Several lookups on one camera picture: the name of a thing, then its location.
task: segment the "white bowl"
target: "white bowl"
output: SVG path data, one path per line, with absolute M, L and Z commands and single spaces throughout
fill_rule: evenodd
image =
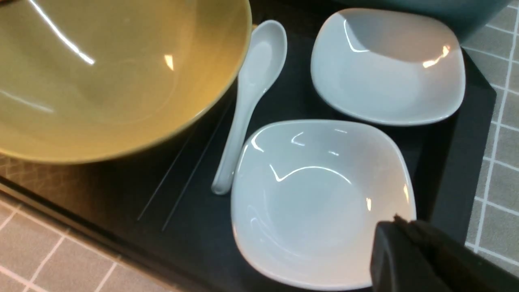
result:
M 402 154 L 375 127 L 271 124 L 246 142 L 231 196 L 234 237 L 249 264 L 307 289 L 371 285 L 375 225 L 416 219 Z
M 441 121 L 465 94 L 454 33 L 425 16 L 345 9 L 326 20 L 311 61 L 313 84 L 336 110 L 372 123 Z

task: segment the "gray tile floor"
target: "gray tile floor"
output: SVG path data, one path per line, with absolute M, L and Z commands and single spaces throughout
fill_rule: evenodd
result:
M 0 193 L 0 292 L 180 292 Z
M 497 92 L 466 246 L 519 276 L 518 1 L 463 47 Z
M 466 246 L 519 276 L 518 1 L 463 46 L 498 94 Z M 180 291 L 0 194 L 1 292 Z

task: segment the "ceramic spoon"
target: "ceramic spoon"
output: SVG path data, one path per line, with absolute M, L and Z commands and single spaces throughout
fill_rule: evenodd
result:
M 252 113 L 263 94 L 279 77 L 285 64 L 286 50 L 286 32 L 281 23 L 268 20 L 252 32 L 249 51 L 238 75 L 234 120 L 211 187 L 213 193 L 223 195 L 230 190 Z

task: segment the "black object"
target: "black object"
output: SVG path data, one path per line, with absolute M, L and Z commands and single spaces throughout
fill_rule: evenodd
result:
M 280 21 L 289 49 L 279 80 L 254 112 L 249 134 L 283 120 L 352 120 L 327 106 L 310 78 L 315 36 L 324 20 L 344 6 L 291 3 L 251 0 L 254 22 Z M 428 126 L 379 127 L 403 153 L 418 218 L 458 242 L 465 241 L 496 97 L 464 57 L 465 100 L 454 116 Z M 233 239 L 230 198 L 210 190 L 233 117 L 235 90 L 178 137 L 134 156 L 76 166 L 0 158 L 0 168 L 2 161 L 7 168 L 0 190 L 188 290 L 299 291 L 260 275 L 245 262 Z
M 376 292 L 513 292 L 519 278 L 424 221 L 379 222 L 371 259 Z

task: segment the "ceramic dish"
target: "ceramic dish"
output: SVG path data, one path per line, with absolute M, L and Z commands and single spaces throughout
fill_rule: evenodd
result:
M 371 285 L 375 225 L 416 219 L 400 150 L 375 127 L 275 123 L 246 142 L 231 192 L 245 259 L 276 281 L 316 290 Z
M 311 76 L 336 110 L 368 122 L 412 126 L 451 116 L 465 94 L 458 40 L 425 16 L 346 9 L 326 20 Z
M 0 6 L 0 152 L 81 163 L 159 143 L 235 80 L 247 0 L 7 1 Z

